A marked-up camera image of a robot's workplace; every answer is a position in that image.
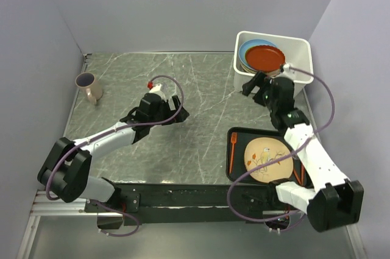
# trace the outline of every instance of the small white object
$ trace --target small white object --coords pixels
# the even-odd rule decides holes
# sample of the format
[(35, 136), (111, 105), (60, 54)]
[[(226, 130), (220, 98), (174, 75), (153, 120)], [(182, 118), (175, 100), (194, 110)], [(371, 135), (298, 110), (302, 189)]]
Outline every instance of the small white object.
[[(243, 84), (250, 81), (254, 76), (252, 73), (245, 72), (240, 64), (238, 57), (238, 49), (243, 43), (249, 40), (266, 40), (275, 44), (281, 50), (285, 57), (286, 63), (291, 64), (296, 68), (303, 69), (313, 73), (313, 62), (311, 59), (311, 49), (308, 41), (303, 38), (284, 37), (281, 35), (261, 34), (258, 32), (239, 32), (236, 38), (236, 46), (234, 51), (233, 68), (234, 68), (234, 89), (242, 91)], [(295, 83), (294, 97), (304, 88), (306, 84), (312, 83), (313, 78), (303, 73), (293, 73), (293, 71), (284, 71), (278, 76), (286, 76), (292, 79)], [(258, 87), (252, 90), (253, 93), (258, 91)]]

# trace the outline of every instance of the cable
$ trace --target cable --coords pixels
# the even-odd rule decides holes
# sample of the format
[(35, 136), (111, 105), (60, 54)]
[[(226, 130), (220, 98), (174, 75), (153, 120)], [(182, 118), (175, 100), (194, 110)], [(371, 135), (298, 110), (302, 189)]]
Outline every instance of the cable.
[(138, 218), (136, 218), (134, 215), (131, 215), (129, 213), (126, 213), (126, 212), (123, 212), (123, 211), (119, 211), (119, 210), (115, 210), (115, 209), (112, 209), (110, 207), (107, 207), (105, 206), (103, 203), (101, 203), (100, 201), (97, 201), (97, 200), (91, 200), (91, 203), (96, 203), (98, 206), (108, 210), (108, 211), (111, 211), (111, 212), (116, 212), (116, 213), (119, 213), (120, 215), (123, 215), (123, 216), (127, 216), (128, 218), (131, 218), (135, 221), (136, 223), (136, 227), (135, 229), (133, 229), (131, 232), (129, 233), (109, 233), (108, 231), (106, 230), (101, 230), (102, 233), (104, 233), (105, 235), (107, 236), (115, 236), (115, 237), (118, 237), (118, 238), (122, 238), (124, 236), (131, 236), (133, 235), (134, 233), (137, 232), (137, 230), (140, 228), (140, 221), (138, 220)]
[(319, 81), (325, 87), (325, 89), (327, 90), (327, 93), (329, 95), (330, 102), (331, 102), (330, 117), (329, 117), (328, 122), (326, 122), (322, 127), (317, 128), (316, 130), (314, 130), (313, 133), (317, 134), (317, 133), (323, 131), (325, 128), (327, 128), (330, 125), (330, 123), (332, 123), (333, 118), (335, 117), (335, 99), (333, 97), (332, 92), (330, 91), (329, 86), (320, 77), (318, 77), (317, 75), (314, 75), (313, 73), (310, 73), (308, 71), (305, 71), (305, 70), (302, 70), (302, 69), (299, 69), (299, 68), (295, 68), (295, 67), (292, 67), (292, 66), (290, 66), (290, 67), (287, 66), (285, 69), (286, 70), (290, 69), (290, 70), (293, 70), (293, 71), (297, 71), (297, 72), (309, 75), (309, 76), (313, 77), (314, 79), (316, 79), (317, 81)]
[[(126, 125), (123, 125), (121, 127), (118, 127), (115, 129), (112, 129), (112, 130), (109, 130), (109, 131), (106, 131), (104, 133), (101, 133), (99, 135), (96, 135), (95, 137), (91, 138), (88, 142), (87, 141), (84, 141), (83, 143), (80, 143), (78, 144), (77, 146), (74, 146), (72, 147), (72, 149), (70, 149), (59, 161), (58, 163), (56, 164), (56, 166), (54, 167), (53, 171), (51, 172), (50, 176), (49, 176), (49, 179), (48, 179), (48, 182), (46, 184), (46, 197), (49, 199), (49, 200), (58, 200), (60, 199), (59, 197), (53, 197), (50, 195), (50, 189), (51, 189), (51, 184), (53, 182), (53, 179), (54, 179), (54, 176), (55, 176), (55, 173), (59, 170), (59, 168), (61, 167), (62, 164), (64, 164), (65, 160), (76, 150), (78, 150), (79, 148), (83, 147), (83, 146), (86, 146), (88, 143), (90, 142), (94, 142), (96, 140), (99, 140), (101, 139), (102, 137), (105, 137), (111, 133), (114, 133), (114, 132), (119, 132), (123, 129), (126, 129), (126, 128), (129, 128), (129, 127), (135, 127), (135, 126), (156, 126), (156, 125), (161, 125), (161, 124), (164, 124), (166, 122), (170, 122), (171, 120), (173, 120), (181, 111), (181, 109), (183, 108), (183, 103), (184, 103), (184, 92), (183, 92), (183, 88), (180, 86), (180, 84), (178, 83), (178, 81), (175, 80), (175, 78), (171, 77), (171, 76), (168, 76), (168, 75), (157, 75), (155, 77), (153, 77), (150, 81), (150, 82), (153, 82), (155, 79), (157, 78), (168, 78), (170, 79), (171, 81), (173, 81), (178, 89), (180, 90), (180, 94), (181, 94), (181, 97), (182, 97), (182, 101), (181, 101), (181, 104), (179, 105), (177, 111), (171, 116), (169, 117), (168, 119), (166, 120), (163, 120), (163, 121), (159, 121), (159, 122), (149, 122), (149, 123), (135, 123), (135, 124), (126, 124)], [(117, 213), (120, 213), (120, 214), (123, 214), (123, 212), (120, 212), (120, 211), (117, 211), (117, 210), (114, 210), (112, 208), (109, 208), (109, 207), (103, 207), (105, 208), (106, 210), (109, 210), (109, 211), (114, 211), (114, 212), (117, 212)], [(135, 220), (135, 222), (137, 223), (137, 227), (135, 229), (138, 230), (138, 228), (140, 227), (140, 224), (138, 222), (138, 220), (136, 219), (136, 217), (134, 216), (131, 216), (131, 215), (126, 215), (132, 219)], [(115, 234), (109, 234), (110, 236), (128, 236), (128, 235), (131, 235), (133, 234), (135, 231), (132, 231), (131, 233), (128, 233), (128, 234), (123, 234), (123, 235), (115, 235)]]
[[(314, 75), (313, 73), (310, 73), (308, 71), (305, 71), (305, 70), (302, 70), (302, 69), (299, 69), (299, 68), (295, 68), (295, 67), (292, 67), (290, 65), (285, 65), (284, 67), (285, 69), (290, 69), (290, 70), (293, 70), (293, 71), (297, 71), (297, 72), (300, 72), (300, 73), (304, 73), (306, 75), (309, 75), (311, 77), (313, 77), (314, 79), (318, 80), (324, 87), (325, 89), (327, 90), (327, 93), (329, 94), (329, 98), (330, 98), (330, 102), (331, 102), (331, 114), (330, 114), (330, 117), (329, 117), (329, 120), (328, 122), (325, 123), (325, 125), (323, 125), (322, 127), (316, 129), (316, 130), (313, 130), (313, 133), (316, 134), (316, 133), (319, 133), (321, 131), (323, 131), (325, 128), (327, 128), (330, 123), (333, 121), (333, 117), (335, 116), (335, 99), (332, 95), (332, 92), (330, 91), (328, 85), (318, 76)], [(296, 155), (298, 152), (300, 152), (309, 142), (310, 140), (313, 138), (314, 136), (312, 137), (309, 137), (306, 139), (306, 141), (303, 143), (303, 145), (301, 145), (298, 149), (296, 149), (295, 151), (292, 151), (290, 152), (288, 155), (285, 155), (283, 157), (280, 157), (280, 158), (277, 158), (276, 160), (273, 160), (273, 161), (270, 161), (268, 163), (265, 163), (263, 165), (259, 165), (259, 166), (256, 166), (255, 168), (251, 169), (250, 171), (247, 171), (245, 172), (244, 174), (242, 174), (241, 176), (239, 176), (232, 184), (231, 186), (229, 187), (229, 190), (227, 192), (227, 205), (229, 206), (229, 209), (235, 214), (237, 215), (239, 218), (242, 218), (242, 219), (245, 219), (247, 221), (252, 221), (252, 222), (266, 222), (266, 221), (273, 221), (273, 220), (276, 220), (278, 218), (284, 218), (290, 214), (293, 214), (293, 213), (297, 213), (299, 212), (298, 210), (295, 210), (295, 211), (290, 211), (289, 213), (286, 213), (286, 214), (283, 214), (283, 215), (280, 215), (280, 216), (275, 216), (273, 218), (267, 218), (267, 219), (258, 219), (258, 218), (250, 218), (248, 216), (245, 216), (245, 215), (242, 215), (241, 213), (239, 213), (238, 211), (236, 211), (234, 208), (233, 208), (233, 205), (232, 205), (232, 201), (230, 200), (230, 196), (232, 195), (232, 191), (234, 189), (235, 186), (237, 186), (237, 184), (242, 181), (242, 179), (245, 179), (247, 176), (249, 176), (251, 173), (253, 173), (254, 171), (257, 171), (258, 169), (261, 169), (261, 168), (265, 168), (266, 166), (270, 166), (270, 165), (273, 165), (274, 163), (278, 163), (282, 160), (285, 160), (287, 158), (290, 158), (292, 157), (293, 155)], [(292, 225), (291, 227), (288, 227), (287, 229), (283, 230), (283, 231), (286, 231), (286, 230), (289, 230), (291, 229), (292, 227), (295, 227), (297, 224), (299, 224), (303, 218), (305, 217), (305, 215), (302, 216), (302, 218), (300, 218), (294, 225)]]

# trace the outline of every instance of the orange fork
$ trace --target orange fork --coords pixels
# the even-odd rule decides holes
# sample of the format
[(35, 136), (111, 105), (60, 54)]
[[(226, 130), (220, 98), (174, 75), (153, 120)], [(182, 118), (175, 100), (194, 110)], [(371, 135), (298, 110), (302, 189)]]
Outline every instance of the orange fork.
[(230, 154), (229, 174), (233, 170), (234, 147), (235, 147), (235, 144), (237, 143), (237, 132), (232, 133), (232, 136), (230, 137), (230, 142), (232, 144), (232, 153)]

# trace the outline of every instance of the black tray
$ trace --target black tray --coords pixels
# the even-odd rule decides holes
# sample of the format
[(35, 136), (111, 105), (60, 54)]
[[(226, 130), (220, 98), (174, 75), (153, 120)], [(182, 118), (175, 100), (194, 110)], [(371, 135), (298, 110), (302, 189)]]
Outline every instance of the black tray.
[[(232, 149), (232, 144), (230, 142), (230, 137), (233, 132), (237, 132), (237, 143), (235, 144), (234, 156), (233, 156), (233, 169), (229, 174), (230, 167), (230, 151)], [(252, 129), (252, 128), (243, 128), (243, 127), (232, 127), (227, 132), (227, 154), (226, 154), (226, 176), (231, 181), (235, 181), (239, 176), (247, 172), (244, 162), (244, 152), (247, 144), (251, 142), (253, 139), (259, 137), (270, 137), (275, 138), (281, 141), (287, 148), (292, 151), (291, 146), (283, 139), (283, 137), (277, 131), (269, 131), (269, 130), (261, 130), (261, 129)], [(294, 169), (298, 173), (298, 177), (300, 177), (300, 169), (301, 162), (298, 157), (293, 158)], [(291, 181), (295, 181), (298, 184), (294, 174), (291, 174), (289, 178)], [(259, 184), (259, 185), (267, 185), (266, 183), (261, 183), (256, 181), (251, 176), (246, 177), (241, 183), (250, 183), (250, 184)], [(305, 175), (303, 177), (303, 185), (311, 183), (310, 178), (308, 178), (307, 173), (305, 171)]]

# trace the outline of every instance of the mug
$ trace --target mug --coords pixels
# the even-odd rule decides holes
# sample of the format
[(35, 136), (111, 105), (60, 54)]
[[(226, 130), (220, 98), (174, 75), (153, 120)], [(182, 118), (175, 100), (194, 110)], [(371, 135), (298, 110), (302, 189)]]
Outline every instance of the mug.
[(95, 75), (84, 72), (76, 77), (76, 85), (85, 94), (91, 104), (96, 105), (103, 95), (103, 89)]

